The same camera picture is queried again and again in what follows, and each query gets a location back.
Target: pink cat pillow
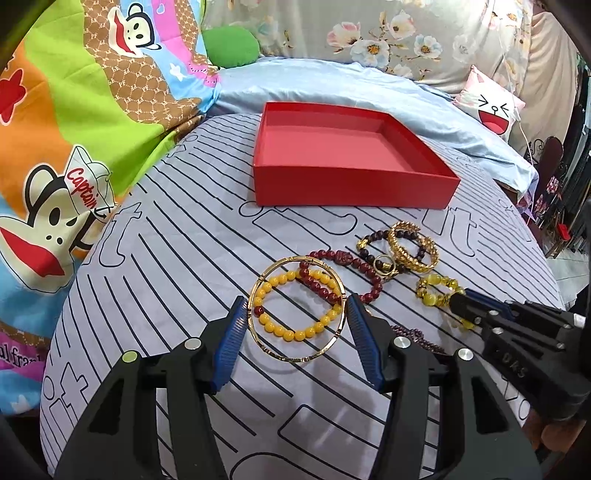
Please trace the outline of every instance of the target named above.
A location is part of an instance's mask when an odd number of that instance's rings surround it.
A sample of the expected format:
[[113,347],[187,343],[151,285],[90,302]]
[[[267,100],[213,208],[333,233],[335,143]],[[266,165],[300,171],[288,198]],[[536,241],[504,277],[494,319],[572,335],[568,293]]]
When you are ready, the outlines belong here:
[[494,82],[474,65],[466,86],[453,104],[506,142],[517,120],[515,109],[521,112],[525,103]]

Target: green pillow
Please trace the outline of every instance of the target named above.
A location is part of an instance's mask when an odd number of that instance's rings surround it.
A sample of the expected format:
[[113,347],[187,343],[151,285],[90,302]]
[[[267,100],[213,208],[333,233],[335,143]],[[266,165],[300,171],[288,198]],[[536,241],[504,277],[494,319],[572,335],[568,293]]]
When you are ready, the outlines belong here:
[[258,41],[244,27],[216,27],[202,31],[202,36],[207,56],[216,67],[240,67],[255,63],[259,57]]

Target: gold bangle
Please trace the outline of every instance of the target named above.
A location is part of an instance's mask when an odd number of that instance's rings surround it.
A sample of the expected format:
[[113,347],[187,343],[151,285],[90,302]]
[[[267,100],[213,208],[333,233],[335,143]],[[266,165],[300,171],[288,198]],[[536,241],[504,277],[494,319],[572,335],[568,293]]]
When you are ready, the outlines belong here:
[[[327,272],[328,275],[330,277],[332,277],[332,279],[335,280],[335,282],[337,283],[337,287],[340,291],[339,302],[337,303],[337,304],[340,304],[340,312],[339,312],[340,319],[339,319],[339,324],[335,330],[335,334],[332,336],[330,341],[323,348],[321,348],[318,352],[316,352],[314,355],[305,356],[305,357],[301,357],[301,358],[289,358],[284,355],[279,355],[279,354],[275,353],[273,350],[271,350],[270,348],[266,347],[262,343],[261,339],[259,338],[259,336],[255,330],[255,323],[252,318],[253,309],[254,309],[254,301],[255,301],[254,299],[256,297],[257,292],[259,291],[259,289],[263,285],[263,283],[265,283],[267,281],[267,277],[271,273],[273,273],[277,268],[282,267],[283,265],[288,264],[288,263],[292,263],[292,262],[306,262],[310,265],[315,265],[317,267],[320,267],[323,271]],[[281,260],[278,260],[277,262],[273,263],[273,265],[268,267],[258,277],[257,281],[255,282],[254,286],[252,287],[251,294],[248,297],[248,305],[246,307],[246,318],[248,319],[248,328],[251,331],[251,335],[252,335],[252,338],[255,341],[255,343],[267,355],[269,355],[277,360],[280,360],[282,362],[289,362],[292,364],[301,363],[301,362],[309,362],[310,360],[313,360],[314,358],[317,358],[320,355],[324,355],[328,351],[328,349],[330,347],[332,347],[335,344],[335,342],[338,340],[338,338],[343,330],[343,327],[345,326],[345,301],[346,301],[345,286],[343,285],[343,282],[341,281],[340,277],[336,274],[336,272],[332,268],[330,268],[327,264],[325,264],[323,261],[320,261],[317,258],[313,258],[313,257],[282,258]]]
[[[431,257],[431,263],[429,265],[425,265],[420,260],[414,258],[405,248],[401,247],[398,243],[398,238],[396,237],[396,232],[398,230],[406,230],[417,234],[420,248],[425,250],[425,252]],[[439,263],[439,252],[433,239],[421,234],[420,230],[421,228],[414,223],[397,222],[392,225],[392,228],[388,233],[388,245],[390,246],[392,256],[396,259],[397,263],[400,263],[415,272],[426,273],[435,268]]]

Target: floral fabric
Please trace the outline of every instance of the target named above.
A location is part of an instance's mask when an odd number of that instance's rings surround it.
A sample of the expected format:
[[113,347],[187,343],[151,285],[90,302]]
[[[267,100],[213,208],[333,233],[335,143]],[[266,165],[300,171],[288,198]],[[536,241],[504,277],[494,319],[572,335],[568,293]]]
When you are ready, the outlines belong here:
[[266,56],[356,61],[452,95],[474,64],[519,95],[531,17],[532,0],[207,0],[203,28],[242,25]]

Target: red object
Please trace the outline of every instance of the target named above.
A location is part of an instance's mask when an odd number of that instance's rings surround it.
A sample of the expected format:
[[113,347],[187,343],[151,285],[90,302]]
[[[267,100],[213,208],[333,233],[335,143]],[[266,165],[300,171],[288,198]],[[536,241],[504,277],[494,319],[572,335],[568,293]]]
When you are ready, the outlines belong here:
[[562,240],[564,240],[565,242],[568,242],[570,240],[569,228],[563,223],[559,223],[557,228],[558,228],[558,234],[560,235]]
[[21,80],[22,69],[16,70],[8,80],[0,80],[0,123],[3,125],[10,123],[15,105],[21,103],[27,94]]
[[387,113],[268,102],[256,141],[254,182],[261,206],[444,209],[460,179]]

